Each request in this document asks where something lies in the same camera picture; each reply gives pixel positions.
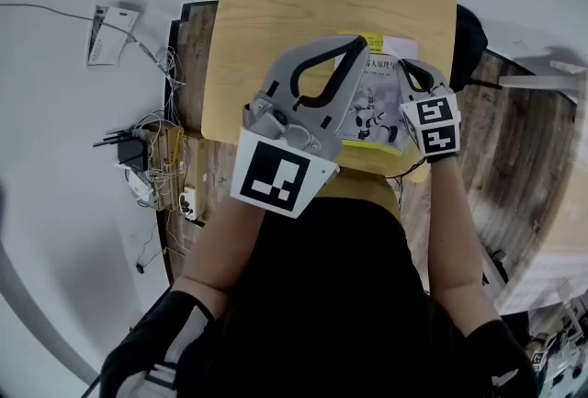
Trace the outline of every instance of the wooden table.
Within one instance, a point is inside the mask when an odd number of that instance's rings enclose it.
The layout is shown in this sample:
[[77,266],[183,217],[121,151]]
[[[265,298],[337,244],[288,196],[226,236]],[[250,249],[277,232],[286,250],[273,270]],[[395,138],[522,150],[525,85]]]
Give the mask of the wooden table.
[[[341,31],[376,32],[418,42],[419,58],[451,74],[456,0],[220,0],[207,72],[202,132],[237,143],[243,105],[259,91],[272,62],[284,51]],[[301,91],[320,94],[332,63],[304,73]],[[411,142],[403,156],[345,147],[339,165],[397,176],[421,155]],[[422,181],[428,165],[411,174]]]

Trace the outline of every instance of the forearm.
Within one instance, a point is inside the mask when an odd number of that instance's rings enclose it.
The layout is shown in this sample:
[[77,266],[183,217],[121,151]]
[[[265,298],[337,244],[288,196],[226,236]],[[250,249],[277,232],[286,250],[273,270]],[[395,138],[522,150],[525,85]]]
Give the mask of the forearm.
[[481,245],[456,158],[433,163],[431,172],[431,296],[462,334],[469,335],[499,316],[481,285]]
[[219,316],[226,294],[249,262],[265,213],[253,205],[225,198],[190,250],[174,290],[192,294],[214,316]]
[[481,282],[480,241],[456,158],[431,166],[431,291]]

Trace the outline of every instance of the book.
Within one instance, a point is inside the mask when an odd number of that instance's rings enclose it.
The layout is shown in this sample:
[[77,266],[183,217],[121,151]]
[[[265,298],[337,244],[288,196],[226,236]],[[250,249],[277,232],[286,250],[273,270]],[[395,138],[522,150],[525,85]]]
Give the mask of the book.
[[[410,137],[400,112],[401,89],[396,66],[400,58],[417,57],[417,43],[381,34],[356,35],[366,38],[369,60],[336,134],[343,145],[402,154]],[[342,56],[335,58],[335,68],[342,59]]]

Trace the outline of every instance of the black bag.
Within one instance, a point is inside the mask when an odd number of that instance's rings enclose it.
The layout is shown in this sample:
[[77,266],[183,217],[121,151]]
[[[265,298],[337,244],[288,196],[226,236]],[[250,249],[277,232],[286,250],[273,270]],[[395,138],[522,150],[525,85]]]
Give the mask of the black bag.
[[471,74],[480,63],[487,46],[488,39],[478,18],[464,6],[458,5],[456,41],[449,80],[449,86],[454,92],[461,91],[469,84]]

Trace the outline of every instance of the floor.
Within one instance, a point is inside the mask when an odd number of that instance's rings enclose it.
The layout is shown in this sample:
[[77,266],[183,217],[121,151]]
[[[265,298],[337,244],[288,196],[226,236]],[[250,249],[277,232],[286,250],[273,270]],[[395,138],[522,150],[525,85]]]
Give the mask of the floor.
[[[176,95],[180,119],[199,130],[215,4],[187,6],[177,34],[177,52],[187,82]],[[489,252],[502,249],[504,266],[513,272],[529,249],[549,209],[569,150],[575,106],[547,91],[501,89],[498,77],[527,74],[491,52],[485,52],[471,78],[458,93],[462,112],[459,164],[469,204],[482,243]],[[213,143],[209,154],[207,215],[229,191],[236,147]],[[401,222],[413,262],[426,275],[430,183],[403,182]],[[172,215],[169,231],[189,249],[199,228]],[[176,241],[168,237],[170,246]],[[171,253],[172,273],[179,274],[183,258]]]

